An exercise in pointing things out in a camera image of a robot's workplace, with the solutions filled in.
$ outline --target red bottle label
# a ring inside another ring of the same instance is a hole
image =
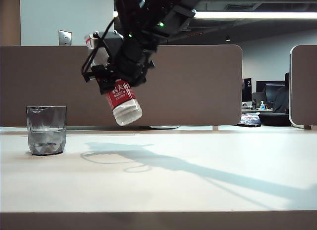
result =
[[[123,80],[116,81],[114,89],[106,93],[105,96],[112,110],[128,100],[135,99],[134,92],[130,85]]]

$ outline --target electrical outlet plate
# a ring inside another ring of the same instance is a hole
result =
[[[60,46],[71,46],[71,32],[58,30],[58,42]]]

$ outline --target cubicle divider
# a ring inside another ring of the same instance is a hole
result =
[[[291,50],[290,120],[296,125],[317,125],[317,45]]]
[[[117,126],[95,81],[85,83],[85,46],[1,47],[1,126],[26,126],[26,105],[67,105],[70,126]],[[235,125],[241,118],[238,46],[160,46],[156,68],[134,88],[135,125]]]

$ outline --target ceiling light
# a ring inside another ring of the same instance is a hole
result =
[[[231,11],[198,11],[195,18],[218,19],[317,19],[317,12],[231,12]]]

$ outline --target black chair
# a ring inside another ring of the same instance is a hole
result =
[[[277,90],[273,105],[273,113],[261,113],[259,118],[263,125],[292,126],[289,111],[289,73],[285,74],[285,86]]]

